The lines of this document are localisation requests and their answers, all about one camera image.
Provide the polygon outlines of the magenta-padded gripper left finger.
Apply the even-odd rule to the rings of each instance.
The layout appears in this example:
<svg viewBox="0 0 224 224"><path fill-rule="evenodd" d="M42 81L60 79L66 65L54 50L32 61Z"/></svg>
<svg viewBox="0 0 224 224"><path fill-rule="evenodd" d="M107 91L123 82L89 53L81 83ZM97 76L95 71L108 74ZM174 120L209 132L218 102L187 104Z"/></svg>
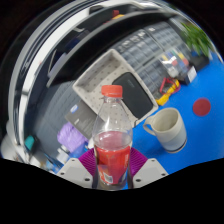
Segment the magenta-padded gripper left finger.
<svg viewBox="0 0 224 224"><path fill-rule="evenodd" d="M97 185L97 165L94 150L88 150L79 158L70 158L57 175L84 188Z"/></svg>

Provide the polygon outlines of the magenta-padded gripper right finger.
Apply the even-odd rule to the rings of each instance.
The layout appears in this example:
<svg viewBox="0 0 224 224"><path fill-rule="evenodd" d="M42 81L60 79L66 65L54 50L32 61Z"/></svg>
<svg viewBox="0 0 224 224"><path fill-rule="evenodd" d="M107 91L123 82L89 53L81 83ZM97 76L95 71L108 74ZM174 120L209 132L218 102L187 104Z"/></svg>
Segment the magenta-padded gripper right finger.
<svg viewBox="0 0 224 224"><path fill-rule="evenodd" d="M148 159L137 149L131 149L127 174L129 189L143 187L167 175L167 171L155 158Z"/></svg>

